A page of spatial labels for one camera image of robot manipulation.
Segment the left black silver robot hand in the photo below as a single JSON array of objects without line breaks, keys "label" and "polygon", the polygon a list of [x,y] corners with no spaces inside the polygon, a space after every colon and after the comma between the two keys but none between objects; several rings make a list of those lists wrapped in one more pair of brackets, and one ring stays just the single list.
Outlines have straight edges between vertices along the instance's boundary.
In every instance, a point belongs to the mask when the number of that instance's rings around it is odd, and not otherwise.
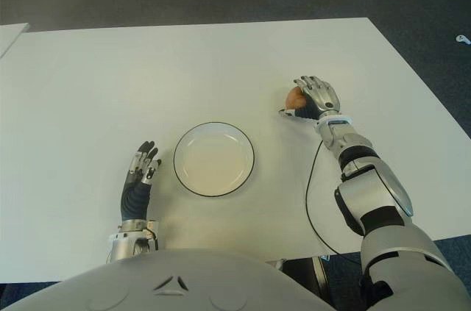
[{"label": "left black silver robot hand", "polygon": [[155,159],[158,148],[145,141],[132,157],[121,193],[121,220],[146,220],[150,193],[161,159]]}]

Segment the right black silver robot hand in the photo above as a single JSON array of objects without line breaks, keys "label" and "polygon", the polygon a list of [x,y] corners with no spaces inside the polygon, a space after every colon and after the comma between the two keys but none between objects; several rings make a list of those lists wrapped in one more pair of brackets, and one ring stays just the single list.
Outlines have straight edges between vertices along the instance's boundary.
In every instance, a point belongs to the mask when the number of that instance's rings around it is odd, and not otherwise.
[{"label": "right black silver robot hand", "polygon": [[285,106],[278,113],[282,116],[319,120],[340,113],[340,101],[328,83],[316,76],[301,76],[285,99]]}]

